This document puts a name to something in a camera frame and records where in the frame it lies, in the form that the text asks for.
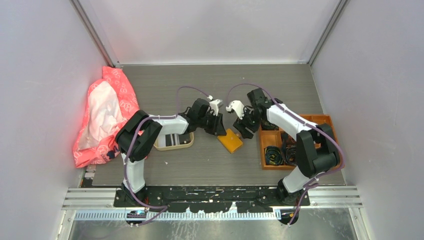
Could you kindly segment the orange leather card holder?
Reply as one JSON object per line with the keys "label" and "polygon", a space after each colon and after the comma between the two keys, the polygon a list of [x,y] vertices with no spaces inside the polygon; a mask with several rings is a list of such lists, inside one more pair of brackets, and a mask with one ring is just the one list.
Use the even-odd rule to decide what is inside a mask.
{"label": "orange leather card holder", "polygon": [[217,139],[228,150],[230,154],[235,153],[243,146],[240,136],[230,128],[226,129],[226,135],[219,135]]}

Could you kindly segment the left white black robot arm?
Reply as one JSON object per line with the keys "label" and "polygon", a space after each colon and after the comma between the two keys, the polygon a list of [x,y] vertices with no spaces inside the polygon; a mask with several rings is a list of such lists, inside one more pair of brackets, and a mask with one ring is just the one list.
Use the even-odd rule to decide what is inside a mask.
{"label": "left white black robot arm", "polygon": [[126,200],[141,206],[146,200],[144,178],[145,159],[159,136],[185,135],[203,129],[214,136],[226,136],[223,114],[219,112],[221,99],[198,98],[184,112],[172,116],[150,115],[138,110],[115,137],[122,155],[124,180],[122,188]]}

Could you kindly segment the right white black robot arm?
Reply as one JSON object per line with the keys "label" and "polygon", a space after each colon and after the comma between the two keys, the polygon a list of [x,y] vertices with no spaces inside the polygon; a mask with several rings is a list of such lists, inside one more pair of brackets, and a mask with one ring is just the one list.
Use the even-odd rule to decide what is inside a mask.
{"label": "right white black robot arm", "polygon": [[276,188],[279,202],[288,206],[297,199],[297,194],[306,191],[315,178],[341,164],[342,150],[329,124],[306,120],[282,101],[266,94],[266,90],[256,87],[247,93],[249,105],[233,100],[225,108],[228,113],[236,114],[233,126],[244,139],[251,139],[262,121],[266,121],[281,128],[295,141],[296,166],[289,175],[279,180]]}

